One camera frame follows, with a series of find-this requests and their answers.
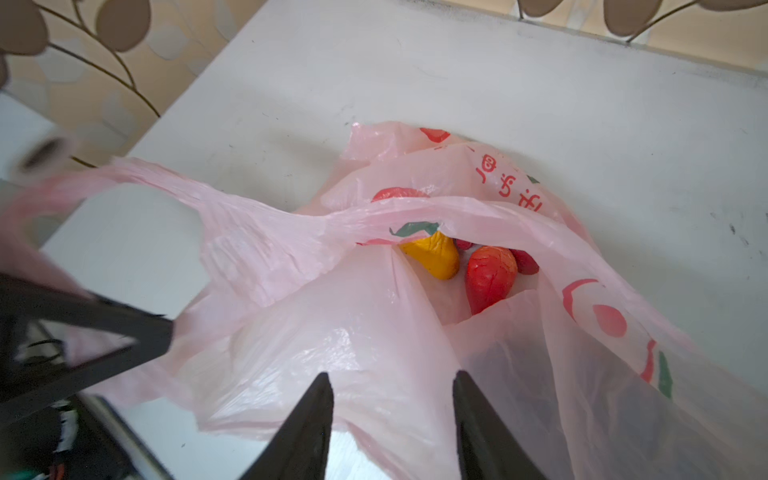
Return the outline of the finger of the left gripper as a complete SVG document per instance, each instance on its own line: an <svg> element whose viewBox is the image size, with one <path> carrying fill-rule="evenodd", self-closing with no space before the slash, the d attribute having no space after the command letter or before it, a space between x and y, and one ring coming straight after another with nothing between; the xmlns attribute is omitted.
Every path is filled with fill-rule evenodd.
<svg viewBox="0 0 768 480"><path fill-rule="evenodd" d="M1 276L1 424L164 355L173 321Z"/></svg>

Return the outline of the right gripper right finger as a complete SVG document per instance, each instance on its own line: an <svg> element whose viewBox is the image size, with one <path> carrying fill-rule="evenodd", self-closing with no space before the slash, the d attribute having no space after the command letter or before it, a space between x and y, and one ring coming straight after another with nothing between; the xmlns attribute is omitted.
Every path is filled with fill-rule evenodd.
<svg viewBox="0 0 768 480"><path fill-rule="evenodd" d="M468 372L456 373L452 396L462 479L546 479Z"/></svg>

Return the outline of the dark red fake fruit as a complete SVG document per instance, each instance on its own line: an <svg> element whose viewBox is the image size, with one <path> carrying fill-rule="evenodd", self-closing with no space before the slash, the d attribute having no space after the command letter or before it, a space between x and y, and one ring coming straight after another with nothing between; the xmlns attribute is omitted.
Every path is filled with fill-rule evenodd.
<svg viewBox="0 0 768 480"><path fill-rule="evenodd" d="M454 239L454 244L459 251L472 251L477 248L474 243L460 239ZM514 257L520 274L535 275L540 271L538 263L527 252L517 249L509 249L509 252Z"/></svg>

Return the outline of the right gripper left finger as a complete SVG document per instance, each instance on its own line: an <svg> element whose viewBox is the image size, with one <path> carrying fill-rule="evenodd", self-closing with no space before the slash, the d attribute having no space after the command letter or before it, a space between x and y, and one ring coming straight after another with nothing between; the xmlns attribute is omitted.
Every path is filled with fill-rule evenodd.
<svg viewBox="0 0 768 480"><path fill-rule="evenodd" d="M334 393L321 372L241 480L323 480L326 475Z"/></svg>

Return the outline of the red fake strawberry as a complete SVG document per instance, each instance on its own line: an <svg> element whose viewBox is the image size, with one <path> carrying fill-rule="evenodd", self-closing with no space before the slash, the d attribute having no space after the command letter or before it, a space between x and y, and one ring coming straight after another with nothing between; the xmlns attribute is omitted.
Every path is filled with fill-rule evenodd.
<svg viewBox="0 0 768 480"><path fill-rule="evenodd" d="M465 290L472 315L504 300L512 290L518 266L510 249L482 246L469 258Z"/></svg>

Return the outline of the pink plastic bag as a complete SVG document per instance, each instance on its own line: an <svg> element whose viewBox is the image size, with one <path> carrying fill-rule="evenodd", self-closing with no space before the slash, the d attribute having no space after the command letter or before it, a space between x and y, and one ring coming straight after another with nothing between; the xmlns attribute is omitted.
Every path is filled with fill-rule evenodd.
<svg viewBox="0 0 768 480"><path fill-rule="evenodd" d="M336 420L373 462L455 479L451 384L465 370L549 478L767 475L766 398L706 359L491 146L355 125L336 180L296 213L117 159L22 192L1 215L2 270L80 293L20 228L122 183L197 211L208 282L167 354L96 385L112 402L167 398L204 431L268 438L327 372ZM400 250L436 232L477 245L450 280ZM465 274L482 246L523 250L540 271L472 315Z"/></svg>

